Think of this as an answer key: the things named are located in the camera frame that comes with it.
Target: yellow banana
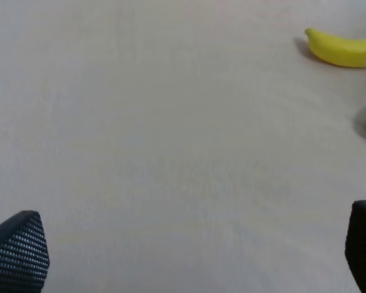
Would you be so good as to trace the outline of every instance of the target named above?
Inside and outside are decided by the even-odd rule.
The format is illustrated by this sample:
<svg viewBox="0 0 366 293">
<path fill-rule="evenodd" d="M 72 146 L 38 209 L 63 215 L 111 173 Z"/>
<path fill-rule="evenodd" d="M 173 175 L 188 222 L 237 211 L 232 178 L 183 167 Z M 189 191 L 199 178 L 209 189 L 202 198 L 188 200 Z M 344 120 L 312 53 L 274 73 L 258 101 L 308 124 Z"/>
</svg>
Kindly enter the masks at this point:
<svg viewBox="0 0 366 293">
<path fill-rule="evenodd" d="M 366 67 L 366 39 L 347 40 L 309 28 L 310 50 L 320 59 L 343 67 Z"/>
</svg>

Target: black mesh object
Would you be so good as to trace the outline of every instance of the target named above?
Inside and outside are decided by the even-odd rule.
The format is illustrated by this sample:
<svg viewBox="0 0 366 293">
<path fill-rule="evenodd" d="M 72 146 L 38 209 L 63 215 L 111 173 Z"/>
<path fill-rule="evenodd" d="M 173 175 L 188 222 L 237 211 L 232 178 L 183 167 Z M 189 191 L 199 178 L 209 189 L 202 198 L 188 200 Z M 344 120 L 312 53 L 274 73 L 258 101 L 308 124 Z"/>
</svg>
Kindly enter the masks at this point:
<svg viewBox="0 0 366 293">
<path fill-rule="evenodd" d="M 0 224 L 0 293 L 41 292 L 48 268 L 38 212 L 19 212 Z"/>
<path fill-rule="evenodd" d="M 366 293 L 366 200 L 353 204 L 345 254 L 359 289 Z"/>
</svg>

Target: light gray surface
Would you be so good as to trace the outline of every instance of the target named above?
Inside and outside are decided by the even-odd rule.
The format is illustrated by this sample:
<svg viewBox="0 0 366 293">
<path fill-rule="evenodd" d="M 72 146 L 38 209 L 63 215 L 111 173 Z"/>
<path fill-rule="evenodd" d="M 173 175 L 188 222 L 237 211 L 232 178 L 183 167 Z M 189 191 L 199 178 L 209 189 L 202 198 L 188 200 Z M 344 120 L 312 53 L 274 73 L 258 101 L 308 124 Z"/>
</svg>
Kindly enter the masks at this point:
<svg viewBox="0 0 366 293">
<path fill-rule="evenodd" d="M 309 26 L 366 0 L 0 0 L 0 222 L 40 211 L 45 293 L 358 292 L 366 70 Z"/>
</svg>

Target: banana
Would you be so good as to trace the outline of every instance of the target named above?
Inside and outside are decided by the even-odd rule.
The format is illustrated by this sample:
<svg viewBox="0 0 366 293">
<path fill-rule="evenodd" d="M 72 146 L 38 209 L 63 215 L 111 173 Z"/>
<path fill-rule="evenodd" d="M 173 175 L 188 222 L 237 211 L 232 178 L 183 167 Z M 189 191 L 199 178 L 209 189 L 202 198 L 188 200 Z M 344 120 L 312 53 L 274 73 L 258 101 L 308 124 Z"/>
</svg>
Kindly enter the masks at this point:
<svg viewBox="0 0 366 293">
<path fill-rule="evenodd" d="M 342 67 L 366 67 L 366 39 L 348 40 L 309 28 L 310 50 L 320 59 Z"/>
</svg>

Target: table surface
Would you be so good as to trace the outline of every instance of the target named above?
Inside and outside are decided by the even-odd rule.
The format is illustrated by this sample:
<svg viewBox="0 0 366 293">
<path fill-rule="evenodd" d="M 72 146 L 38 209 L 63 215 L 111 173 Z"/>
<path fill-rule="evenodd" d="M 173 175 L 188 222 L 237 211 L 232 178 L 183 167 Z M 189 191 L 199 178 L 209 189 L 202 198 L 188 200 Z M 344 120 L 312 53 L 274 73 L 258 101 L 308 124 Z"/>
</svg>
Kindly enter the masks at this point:
<svg viewBox="0 0 366 293">
<path fill-rule="evenodd" d="M 0 222 L 38 210 L 45 293 L 359 292 L 366 0 L 0 1 Z"/>
</svg>

